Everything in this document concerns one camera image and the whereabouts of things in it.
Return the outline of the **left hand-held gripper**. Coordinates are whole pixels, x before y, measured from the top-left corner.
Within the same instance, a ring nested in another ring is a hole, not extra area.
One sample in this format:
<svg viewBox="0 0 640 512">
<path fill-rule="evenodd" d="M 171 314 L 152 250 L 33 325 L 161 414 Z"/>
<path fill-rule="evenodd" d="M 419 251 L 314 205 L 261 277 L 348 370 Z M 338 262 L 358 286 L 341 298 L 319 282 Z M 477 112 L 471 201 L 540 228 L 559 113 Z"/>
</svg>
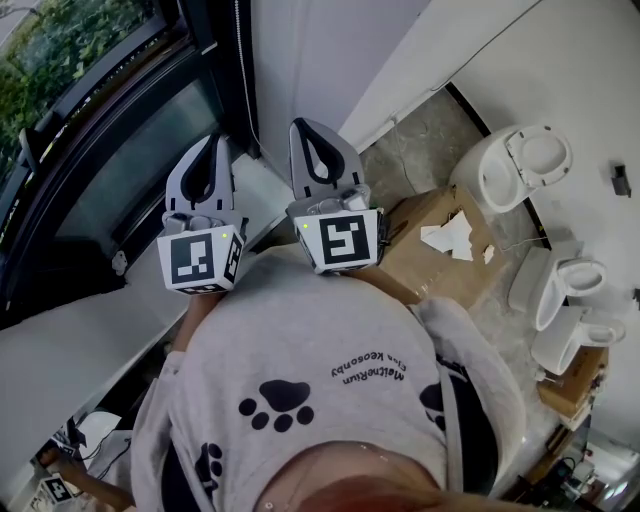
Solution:
<svg viewBox="0 0 640 512">
<path fill-rule="evenodd" d="M 166 182 L 164 231 L 157 238 L 165 287 L 184 295 L 232 290 L 238 280 L 246 241 L 247 217 L 226 224 L 219 219 L 182 213 L 195 210 L 213 193 L 216 217 L 234 207 L 234 178 L 227 140 L 205 136 L 181 157 Z"/>
</svg>

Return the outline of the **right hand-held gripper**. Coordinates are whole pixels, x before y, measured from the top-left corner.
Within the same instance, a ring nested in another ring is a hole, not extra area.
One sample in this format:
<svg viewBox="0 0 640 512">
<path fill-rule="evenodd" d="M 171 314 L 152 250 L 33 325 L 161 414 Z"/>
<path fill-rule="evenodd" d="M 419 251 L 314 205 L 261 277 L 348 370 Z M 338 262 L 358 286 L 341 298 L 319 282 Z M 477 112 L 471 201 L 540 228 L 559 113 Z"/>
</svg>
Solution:
<svg viewBox="0 0 640 512">
<path fill-rule="evenodd" d="M 377 265 L 383 212 L 370 206 L 371 190 L 361 184 L 364 174 L 356 149 L 332 128 L 296 118 L 289 150 L 294 196 L 300 200 L 290 203 L 286 213 L 314 272 Z M 318 190 L 331 191 L 312 196 Z"/>
</svg>

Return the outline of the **person's left forearm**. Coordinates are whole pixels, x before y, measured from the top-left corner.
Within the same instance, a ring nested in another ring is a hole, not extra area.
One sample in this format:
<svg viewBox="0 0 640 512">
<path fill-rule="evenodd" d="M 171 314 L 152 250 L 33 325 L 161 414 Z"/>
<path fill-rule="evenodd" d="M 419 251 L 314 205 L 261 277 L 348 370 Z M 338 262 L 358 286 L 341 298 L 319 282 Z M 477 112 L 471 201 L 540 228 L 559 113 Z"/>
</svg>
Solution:
<svg viewBox="0 0 640 512">
<path fill-rule="evenodd" d="M 203 320 L 224 298 L 224 294 L 191 296 L 189 306 L 171 347 L 172 352 L 185 352 Z"/>
</svg>

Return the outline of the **person's right forearm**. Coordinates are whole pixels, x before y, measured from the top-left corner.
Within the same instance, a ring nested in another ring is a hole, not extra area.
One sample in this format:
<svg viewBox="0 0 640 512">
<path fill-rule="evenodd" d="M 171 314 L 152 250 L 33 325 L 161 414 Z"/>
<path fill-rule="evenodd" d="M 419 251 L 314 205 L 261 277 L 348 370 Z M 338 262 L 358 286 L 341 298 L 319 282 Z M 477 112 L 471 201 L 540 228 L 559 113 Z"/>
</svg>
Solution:
<svg viewBox="0 0 640 512">
<path fill-rule="evenodd" d="M 366 282 L 404 305 L 416 305 L 422 301 L 419 294 L 397 282 L 377 266 L 349 270 L 344 275 Z"/>
</svg>

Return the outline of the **dark-framed window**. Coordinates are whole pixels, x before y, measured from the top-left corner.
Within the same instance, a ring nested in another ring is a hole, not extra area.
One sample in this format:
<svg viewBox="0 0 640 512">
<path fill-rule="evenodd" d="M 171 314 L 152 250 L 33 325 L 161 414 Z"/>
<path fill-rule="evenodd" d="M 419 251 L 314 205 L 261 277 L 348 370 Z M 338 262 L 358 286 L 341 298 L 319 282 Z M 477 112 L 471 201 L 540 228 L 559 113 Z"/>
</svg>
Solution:
<svg viewBox="0 0 640 512">
<path fill-rule="evenodd" d="M 0 159 L 0 330 L 125 285 L 160 232 L 166 180 L 211 134 L 257 157 L 250 0 L 153 0 L 155 14 L 33 126 L 39 172 Z"/>
</svg>

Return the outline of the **black handheld screen device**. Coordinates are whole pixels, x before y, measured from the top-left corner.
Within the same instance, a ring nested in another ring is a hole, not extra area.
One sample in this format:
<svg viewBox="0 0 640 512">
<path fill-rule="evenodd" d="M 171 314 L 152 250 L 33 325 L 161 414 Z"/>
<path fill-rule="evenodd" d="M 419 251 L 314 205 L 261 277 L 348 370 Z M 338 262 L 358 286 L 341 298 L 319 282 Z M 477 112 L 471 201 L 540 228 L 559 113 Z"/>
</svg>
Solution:
<svg viewBox="0 0 640 512">
<path fill-rule="evenodd" d="M 383 208 L 377 208 L 377 261 L 379 265 L 384 257 L 386 248 L 390 245 L 390 220 Z"/>
</svg>

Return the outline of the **large torn white paper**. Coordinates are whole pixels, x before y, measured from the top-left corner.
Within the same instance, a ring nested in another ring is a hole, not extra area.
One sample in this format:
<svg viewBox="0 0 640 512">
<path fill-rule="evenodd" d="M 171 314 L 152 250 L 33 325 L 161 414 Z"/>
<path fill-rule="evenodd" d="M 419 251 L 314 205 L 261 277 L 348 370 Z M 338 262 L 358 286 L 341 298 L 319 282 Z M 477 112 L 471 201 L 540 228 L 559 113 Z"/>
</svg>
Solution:
<svg viewBox="0 0 640 512">
<path fill-rule="evenodd" d="M 420 240 L 440 253 L 450 253 L 456 260 L 472 261 L 472 226 L 463 210 L 442 226 L 423 226 Z"/>
</svg>

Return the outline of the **large brown cardboard box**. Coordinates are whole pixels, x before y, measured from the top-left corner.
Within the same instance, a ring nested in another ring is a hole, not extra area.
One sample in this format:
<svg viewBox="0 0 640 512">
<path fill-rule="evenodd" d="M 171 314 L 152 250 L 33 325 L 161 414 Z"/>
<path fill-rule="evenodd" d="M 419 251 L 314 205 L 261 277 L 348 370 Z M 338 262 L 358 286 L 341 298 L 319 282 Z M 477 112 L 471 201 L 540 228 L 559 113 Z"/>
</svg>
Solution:
<svg viewBox="0 0 640 512">
<path fill-rule="evenodd" d="M 423 226 L 442 226 L 463 210 L 472 226 L 472 261 L 456 260 L 420 240 Z M 487 292 L 507 265 L 506 257 L 472 196 L 463 188 L 443 187 L 402 200 L 389 216 L 390 245 L 377 266 L 423 299 L 448 297 L 466 309 Z M 486 265 L 483 252 L 495 246 Z"/>
</svg>

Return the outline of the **white toilet with raised lid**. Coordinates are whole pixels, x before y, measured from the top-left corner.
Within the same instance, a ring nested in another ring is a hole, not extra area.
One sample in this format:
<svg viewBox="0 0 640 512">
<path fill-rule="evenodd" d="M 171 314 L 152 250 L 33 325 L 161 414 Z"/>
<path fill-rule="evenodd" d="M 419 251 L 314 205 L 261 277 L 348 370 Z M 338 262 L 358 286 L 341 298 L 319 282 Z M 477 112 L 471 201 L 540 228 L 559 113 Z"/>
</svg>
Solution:
<svg viewBox="0 0 640 512">
<path fill-rule="evenodd" d="M 451 172 L 485 214 L 504 214 L 535 191 L 566 177 L 573 152 L 563 133 L 548 125 L 513 125 L 475 144 Z"/>
</svg>

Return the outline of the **person's grey paw-print shirt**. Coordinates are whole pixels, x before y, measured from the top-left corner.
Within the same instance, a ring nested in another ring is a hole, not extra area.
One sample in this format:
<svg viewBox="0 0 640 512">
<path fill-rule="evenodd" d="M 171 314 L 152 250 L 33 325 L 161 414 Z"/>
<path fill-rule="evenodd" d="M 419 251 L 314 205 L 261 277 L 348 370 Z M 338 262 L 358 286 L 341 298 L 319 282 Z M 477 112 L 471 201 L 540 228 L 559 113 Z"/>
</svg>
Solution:
<svg viewBox="0 0 640 512">
<path fill-rule="evenodd" d="M 167 356 L 134 426 L 131 481 L 137 512 L 163 512 L 160 479 L 171 414 L 179 408 L 190 369 L 211 363 L 225 374 L 254 375 L 271 364 L 298 375 L 374 350 L 403 361 L 440 355 L 467 369 L 498 440 L 496 480 L 486 495 L 436 482 L 444 491 L 498 501 L 501 512 L 530 512 L 491 497 L 519 449 L 526 411 L 511 371 L 466 310 L 448 298 L 404 305 L 366 282 L 316 275 L 290 246 L 257 256 L 235 289 L 199 325 L 187 350 Z"/>
</svg>

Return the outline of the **green trees outside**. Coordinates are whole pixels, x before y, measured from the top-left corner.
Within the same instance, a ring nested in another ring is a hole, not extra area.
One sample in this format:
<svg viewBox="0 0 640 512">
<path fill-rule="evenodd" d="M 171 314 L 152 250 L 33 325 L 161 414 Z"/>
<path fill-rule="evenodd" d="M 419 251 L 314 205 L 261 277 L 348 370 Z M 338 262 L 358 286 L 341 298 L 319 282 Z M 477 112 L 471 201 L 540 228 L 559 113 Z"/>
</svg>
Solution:
<svg viewBox="0 0 640 512">
<path fill-rule="evenodd" d="M 0 38 L 0 159 L 19 152 L 21 129 L 35 125 L 64 92 L 155 14 L 153 0 L 0 0 L 0 21 L 22 19 Z"/>
</svg>

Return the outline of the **white window sill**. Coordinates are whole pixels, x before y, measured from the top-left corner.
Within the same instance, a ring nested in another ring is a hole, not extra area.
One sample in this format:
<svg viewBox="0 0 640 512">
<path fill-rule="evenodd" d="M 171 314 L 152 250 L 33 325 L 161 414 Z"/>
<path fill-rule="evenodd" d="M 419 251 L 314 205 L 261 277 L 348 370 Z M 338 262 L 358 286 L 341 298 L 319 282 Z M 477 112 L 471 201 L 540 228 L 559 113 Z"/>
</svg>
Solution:
<svg viewBox="0 0 640 512">
<path fill-rule="evenodd" d="M 166 289 L 155 243 L 125 279 L 122 289 L 0 331 L 0 484 L 184 313 L 187 298 Z"/>
</svg>

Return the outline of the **white low table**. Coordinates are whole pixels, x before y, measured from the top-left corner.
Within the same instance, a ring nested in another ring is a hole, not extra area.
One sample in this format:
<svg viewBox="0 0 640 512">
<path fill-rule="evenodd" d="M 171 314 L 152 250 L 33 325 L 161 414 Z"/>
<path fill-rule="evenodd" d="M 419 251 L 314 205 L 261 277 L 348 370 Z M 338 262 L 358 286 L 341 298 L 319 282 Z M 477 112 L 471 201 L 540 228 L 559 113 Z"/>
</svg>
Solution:
<svg viewBox="0 0 640 512">
<path fill-rule="evenodd" d="M 118 430 L 120 420 L 120 416 L 106 411 L 89 413 L 78 427 L 85 438 L 80 454 L 92 476 L 129 488 L 132 431 Z"/>
</svg>

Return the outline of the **small brown cardboard box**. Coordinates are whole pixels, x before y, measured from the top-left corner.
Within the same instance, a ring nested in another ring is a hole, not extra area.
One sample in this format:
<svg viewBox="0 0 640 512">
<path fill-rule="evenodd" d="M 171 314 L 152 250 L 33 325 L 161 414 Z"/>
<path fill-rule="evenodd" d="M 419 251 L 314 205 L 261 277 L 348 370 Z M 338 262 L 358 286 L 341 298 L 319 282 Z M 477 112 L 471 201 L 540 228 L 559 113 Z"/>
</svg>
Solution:
<svg viewBox="0 0 640 512">
<path fill-rule="evenodd" d="M 573 418 L 585 405 L 594 381 L 607 369 L 608 348 L 580 348 L 567 370 L 537 384 L 543 404 L 567 418 Z"/>
</svg>

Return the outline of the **black electronics clutter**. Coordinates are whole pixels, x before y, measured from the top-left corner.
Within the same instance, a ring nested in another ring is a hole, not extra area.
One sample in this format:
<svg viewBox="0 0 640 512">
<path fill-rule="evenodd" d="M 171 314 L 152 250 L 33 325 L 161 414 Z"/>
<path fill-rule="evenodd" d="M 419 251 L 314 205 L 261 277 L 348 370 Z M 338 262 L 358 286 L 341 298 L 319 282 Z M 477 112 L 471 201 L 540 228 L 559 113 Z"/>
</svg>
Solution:
<svg viewBox="0 0 640 512">
<path fill-rule="evenodd" d="M 640 512 L 640 451 L 595 429 L 558 426 L 533 464 L 495 494 L 557 512 Z"/>
</svg>

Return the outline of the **black wall bracket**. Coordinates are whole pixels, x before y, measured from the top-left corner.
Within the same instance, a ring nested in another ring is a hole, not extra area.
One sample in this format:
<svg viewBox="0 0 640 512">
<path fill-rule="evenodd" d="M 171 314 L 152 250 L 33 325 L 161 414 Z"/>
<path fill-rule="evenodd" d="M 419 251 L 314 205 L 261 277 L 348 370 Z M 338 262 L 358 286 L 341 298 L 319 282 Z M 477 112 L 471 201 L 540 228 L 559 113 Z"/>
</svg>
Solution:
<svg viewBox="0 0 640 512">
<path fill-rule="evenodd" d="M 627 198 L 632 197 L 632 188 L 626 173 L 626 166 L 624 164 L 617 164 L 613 166 L 611 182 L 616 196 Z"/>
</svg>

